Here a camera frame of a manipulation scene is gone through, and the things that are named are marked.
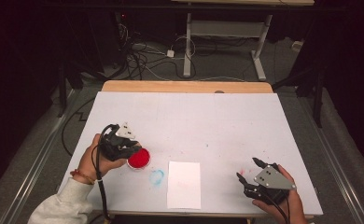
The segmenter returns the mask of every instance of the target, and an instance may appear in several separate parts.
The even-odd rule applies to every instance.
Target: white sleeve
[[[87,223],[87,214],[92,211],[87,196],[92,188],[69,178],[59,194],[48,197],[34,210],[28,223]]]

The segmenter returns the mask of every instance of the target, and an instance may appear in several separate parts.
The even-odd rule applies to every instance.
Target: bracelet
[[[86,178],[87,180],[89,180],[89,182],[93,185],[95,183],[95,181],[91,178],[89,178],[88,176],[82,174],[78,169],[75,169],[74,171],[71,171],[70,173],[72,176],[74,175],[80,175],[83,176],[84,178]]]

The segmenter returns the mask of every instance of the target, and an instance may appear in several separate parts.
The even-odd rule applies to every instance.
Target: wrist
[[[76,180],[77,182],[80,182],[82,184],[88,184],[93,185],[95,183],[95,174],[94,175],[86,175],[88,173],[85,173],[82,170],[74,170],[70,173],[72,175],[72,178]]]

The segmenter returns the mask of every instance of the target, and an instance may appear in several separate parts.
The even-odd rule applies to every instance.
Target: gray carpet
[[[222,49],[218,49],[215,52],[213,49],[198,47],[196,51],[197,55],[193,58],[196,69],[194,80],[237,81],[236,79],[231,79],[232,77],[244,81],[258,81],[252,60],[249,58],[249,51],[255,48],[255,43],[255,41],[248,40],[242,46],[238,47],[224,45]],[[260,58],[269,83],[274,83],[287,77],[298,55],[296,52],[290,50],[289,47],[291,44],[292,41],[288,39],[277,44],[266,43]],[[156,43],[151,43],[151,46],[160,49],[162,52],[167,50],[166,47]],[[146,54],[146,56],[151,61],[160,58],[160,56],[153,54]],[[178,74],[181,75],[182,62],[173,62],[177,64]],[[108,73],[111,73],[112,70],[114,70],[112,66],[107,67]],[[150,70],[151,72],[146,70],[142,74],[142,79],[181,79],[175,75],[175,66],[172,63],[159,64]],[[44,199],[54,194],[61,184],[70,160],[70,156],[65,151],[62,143],[61,134],[63,126],[66,120],[70,116],[73,116],[65,126],[63,133],[66,148],[70,152],[73,152],[81,131],[84,128],[84,119],[87,118],[91,110],[92,101],[87,102],[101,89],[101,83],[92,81],[87,75],[83,75],[83,78],[85,80],[85,87],[81,91],[72,91],[71,97],[69,98],[67,116],[63,117],[62,126],[56,132],[54,141],[49,146],[49,156],[46,157],[45,162],[42,162],[43,168],[40,169],[38,179],[34,181],[34,187],[28,192],[27,195],[29,196],[26,198],[26,201],[23,200],[21,202],[21,210],[11,210],[16,212],[16,214],[13,216],[14,219],[9,223],[26,223],[33,210]],[[312,99],[296,97],[293,88],[281,88],[277,90],[277,93],[309,175],[318,191],[317,196],[324,210],[323,216],[315,217],[311,221],[316,224],[364,223],[364,160],[357,150],[354,141],[349,136],[348,131],[345,129],[343,122],[337,115],[337,111],[334,111],[327,93],[325,92],[323,99],[324,104],[321,114],[323,128],[320,130],[313,124],[310,116]],[[14,202],[16,195],[20,195],[18,194],[19,188],[24,178],[29,174],[36,156],[39,154],[44,143],[48,142],[47,140],[53,126],[60,122],[60,119],[57,118],[59,109],[57,94],[54,96],[54,102],[54,106],[43,115],[26,137],[20,150],[0,181],[0,220],[2,215]],[[81,117],[80,114],[73,115],[85,103],[87,104],[78,110],[79,112],[83,112]],[[330,148],[333,153],[332,155],[337,158],[337,165],[339,167],[336,171],[332,167],[334,161],[329,159],[326,148]],[[343,186],[349,187],[347,192],[345,192]],[[346,200],[345,194],[350,192],[355,193],[357,196],[359,202],[358,210],[362,208],[363,213],[360,210],[355,212],[357,208],[354,205],[357,206],[357,203],[349,203]],[[102,219],[102,217],[99,217],[94,222],[102,223]],[[142,220],[142,217],[119,218],[120,223],[134,223]],[[240,219],[198,220],[185,218],[178,221],[175,221],[175,219],[172,221],[169,219],[156,219],[156,222],[162,223],[179,223],[179,221],[181,223],[241,223]],[[264,224],[274,222],[271,218],[258,218],[255,223]]]

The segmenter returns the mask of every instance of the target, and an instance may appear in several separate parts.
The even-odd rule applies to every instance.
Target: table
[[[261,168],[251,158],[258,157],[283,164],[294,175],[306,215],[322,214],[282,106],[267,83],[106,82],[98,92],[62,187],[94,134],[110,123],[124,121],[129,122],[136,139],[150,151],[151,162],[142,171],[125,165],[105,176],[111,213],[266,216],[244,196],[243,186],[235,175],[239,172],[255,184],[252,179]],[[201,209],[167,208],[168,161],[200,163]],[[164,173],[164,180],[154,185],[150,178],[157,171]],[[94,210],[102,209],[97,186],[88,200]]]
[[[174,0],[177,2],[213,3],[213,4],[242,4],[242,5],[288,5],[289,7],[312,6],[314,0]],[[192,35],[216,35],[237,37],[258,37],[259,42],[256,50],[251,51],[251,56],[259,81],[265,81],[266,75],[260,62],[260,53],[266,40],[267,32],[273,15],[267,15],[265,22],[242,22],[242,21],[194,21],[191,13],[188,13],[186,31],[186,53],[184,62],[184,77],[190,77],[191,63],[191,36]]]

